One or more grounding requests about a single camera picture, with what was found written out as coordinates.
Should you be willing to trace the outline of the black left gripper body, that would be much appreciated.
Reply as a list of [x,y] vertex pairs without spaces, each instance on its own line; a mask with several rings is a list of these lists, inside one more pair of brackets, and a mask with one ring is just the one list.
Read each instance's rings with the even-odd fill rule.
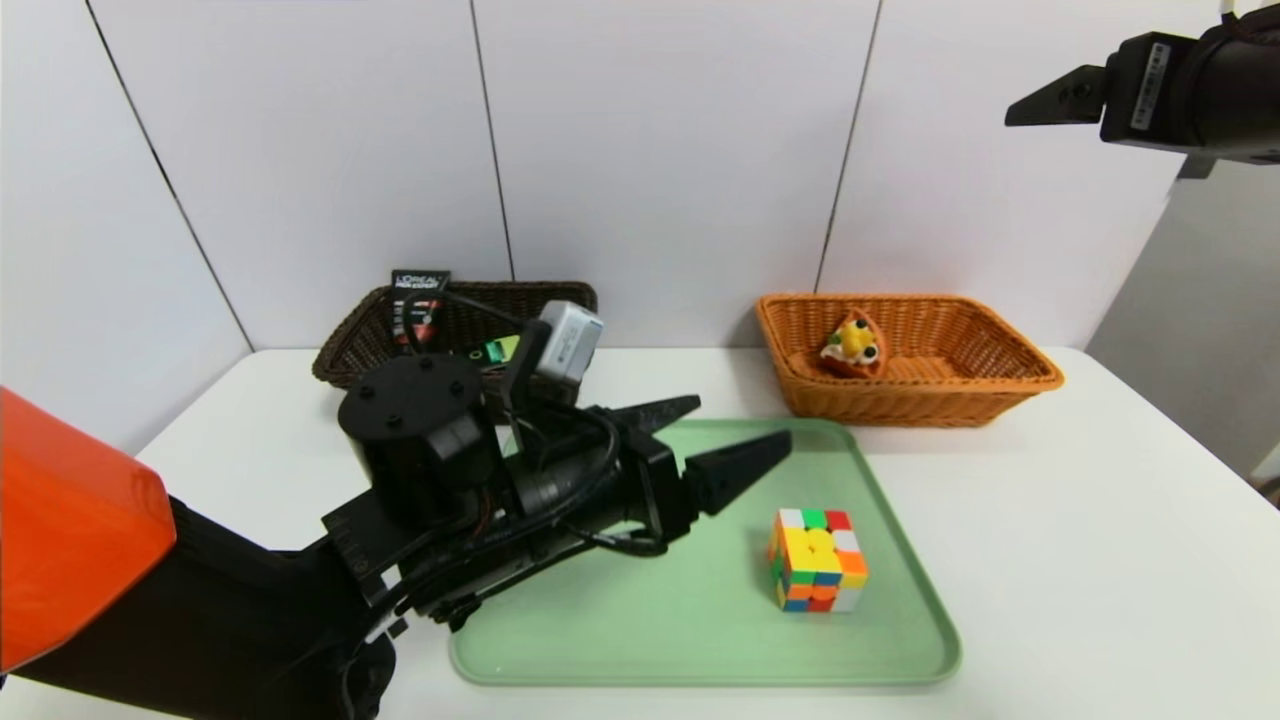
[[675,452],[655,434],[618,436],[599,415],[536,415],[513,446],[515,496],[529,515],[552,509],[558,539],[667,546],[692,524]]

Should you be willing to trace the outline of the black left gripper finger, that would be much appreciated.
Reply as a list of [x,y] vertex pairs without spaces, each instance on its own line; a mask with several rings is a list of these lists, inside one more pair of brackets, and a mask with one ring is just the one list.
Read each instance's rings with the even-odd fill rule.
[[696,411],[700,406],[699,395],[681,395],[627,407],[599,407],[598,415],[616,428],[618,436],[632,430],[652,436]]
[[716,516],[749,491],[794,448],[790,430],[774,430],[685,459],[684,480],[695,514]]

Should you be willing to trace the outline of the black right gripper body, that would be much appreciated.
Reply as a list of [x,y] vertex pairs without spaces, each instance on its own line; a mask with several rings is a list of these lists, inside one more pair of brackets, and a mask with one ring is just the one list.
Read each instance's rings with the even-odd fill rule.
[[1277,27],[1272,4],[1198,38],[1125,41],[1108,59],[1100,137],[1202,161],[1277,164]]

